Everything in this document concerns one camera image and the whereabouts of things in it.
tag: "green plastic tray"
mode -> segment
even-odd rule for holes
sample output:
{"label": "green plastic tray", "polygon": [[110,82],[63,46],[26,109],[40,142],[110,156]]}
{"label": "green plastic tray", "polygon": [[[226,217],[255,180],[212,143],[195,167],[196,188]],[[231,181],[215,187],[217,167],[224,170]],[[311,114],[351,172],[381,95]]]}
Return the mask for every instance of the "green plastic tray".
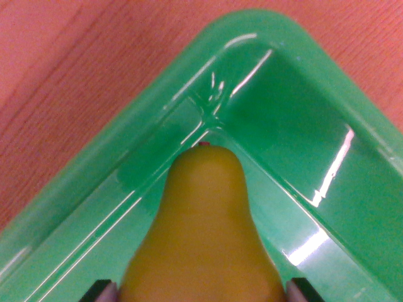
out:
{"label": "green plastic tray", "polygon": [[283,282],[326,301],[403,300],[403,137],[298,25],[210,25],[10,224],[0,301],[78,301],[119,281],[173,159],[199,140],[240,158]]}

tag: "table surface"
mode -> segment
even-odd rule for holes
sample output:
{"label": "table surface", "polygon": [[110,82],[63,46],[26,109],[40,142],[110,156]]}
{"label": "table surface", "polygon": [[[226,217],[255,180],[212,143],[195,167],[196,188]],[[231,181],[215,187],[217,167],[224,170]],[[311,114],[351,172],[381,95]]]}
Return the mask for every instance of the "table surface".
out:
{"label": "table surface", "polygon": [[0,230],[214,19],[303,26],[403,131],[401,1],[0,0]]}

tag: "yellow pear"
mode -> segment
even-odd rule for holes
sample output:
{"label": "yellow pear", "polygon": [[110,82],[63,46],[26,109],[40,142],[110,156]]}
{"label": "yellow pear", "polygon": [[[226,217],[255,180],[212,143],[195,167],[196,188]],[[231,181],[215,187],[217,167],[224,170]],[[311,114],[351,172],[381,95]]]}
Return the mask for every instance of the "yellow pear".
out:
{"label": "yellow pear", "polygon": [[250,214],[241,163],[230,150],[199,145],[174,161],[119,301],[286,301]]}

